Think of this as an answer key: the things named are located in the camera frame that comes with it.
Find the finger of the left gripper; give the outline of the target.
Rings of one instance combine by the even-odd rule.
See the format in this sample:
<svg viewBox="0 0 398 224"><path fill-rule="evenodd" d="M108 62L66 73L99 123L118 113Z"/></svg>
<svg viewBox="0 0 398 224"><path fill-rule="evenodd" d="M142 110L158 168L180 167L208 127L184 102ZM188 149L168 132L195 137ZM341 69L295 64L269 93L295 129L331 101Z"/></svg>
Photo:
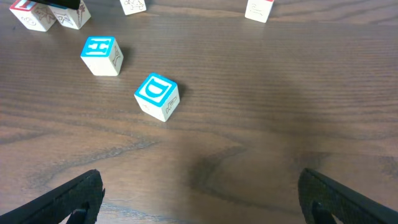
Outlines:
<svg viewBox="0 0 398 224"><path fill-rule="evenodd" d="M59 7L62 9L78 9L81 0L32 0L48 6Z"/></svg>

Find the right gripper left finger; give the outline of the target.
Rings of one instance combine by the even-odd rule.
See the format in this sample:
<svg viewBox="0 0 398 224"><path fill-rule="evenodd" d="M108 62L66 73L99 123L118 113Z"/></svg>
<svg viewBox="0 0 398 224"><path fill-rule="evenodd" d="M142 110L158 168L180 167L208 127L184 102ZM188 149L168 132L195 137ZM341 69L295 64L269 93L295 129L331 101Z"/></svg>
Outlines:
<svg viewBox="0 0 398 224"><path fill-rule="evenodd" d="M40 197L1 215L1 223L94 224L104 198L100 172L89 170Z"/></svg>

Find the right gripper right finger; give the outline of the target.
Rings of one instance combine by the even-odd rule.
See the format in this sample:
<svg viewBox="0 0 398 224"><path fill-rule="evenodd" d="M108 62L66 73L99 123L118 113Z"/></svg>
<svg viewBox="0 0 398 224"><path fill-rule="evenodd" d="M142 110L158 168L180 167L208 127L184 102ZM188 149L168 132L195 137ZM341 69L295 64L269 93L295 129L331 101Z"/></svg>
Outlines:
<svg viewBox="0 0 398 224"><path fill-rule="evenodd" d="M300 208L308 224L395 224L397 212L309 168L298 179Z"/></svg>

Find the blue number 2 block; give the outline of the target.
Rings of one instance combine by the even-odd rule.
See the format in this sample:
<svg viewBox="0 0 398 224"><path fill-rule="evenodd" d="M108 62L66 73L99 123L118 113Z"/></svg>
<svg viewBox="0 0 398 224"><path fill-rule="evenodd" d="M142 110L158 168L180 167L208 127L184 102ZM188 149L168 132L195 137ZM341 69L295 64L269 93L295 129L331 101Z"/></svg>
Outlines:
<svg viewBox="0 0 398 224"><path fill-rule="evenodd" d="M82 28L91 17L84 1L80 1L78 9L61 8L60 6L49 6L49 8L62 26L72 29Z"/></svg>

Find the red letter I block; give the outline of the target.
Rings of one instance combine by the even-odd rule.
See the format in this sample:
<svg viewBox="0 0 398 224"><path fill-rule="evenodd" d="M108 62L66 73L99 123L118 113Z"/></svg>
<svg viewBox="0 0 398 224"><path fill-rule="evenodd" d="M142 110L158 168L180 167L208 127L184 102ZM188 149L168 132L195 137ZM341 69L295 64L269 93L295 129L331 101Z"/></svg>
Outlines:
<svg viewBox="0 0 398 224"><path fill-rule="evenodd" d="M16 0L10 11L30 30L47 32L57 21L48 5L29 0Z"/></svg>

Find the red letter A block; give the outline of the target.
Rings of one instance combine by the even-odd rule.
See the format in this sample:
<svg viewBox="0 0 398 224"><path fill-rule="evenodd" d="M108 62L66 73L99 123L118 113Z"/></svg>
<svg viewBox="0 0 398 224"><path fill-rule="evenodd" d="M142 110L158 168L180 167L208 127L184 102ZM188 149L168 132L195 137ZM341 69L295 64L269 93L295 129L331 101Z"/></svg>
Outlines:
<svg viewBox="0 0 398 224"><path fill-rule="evenodd" d="M245 18L266 23L274 0L248 0Z"/></svg>

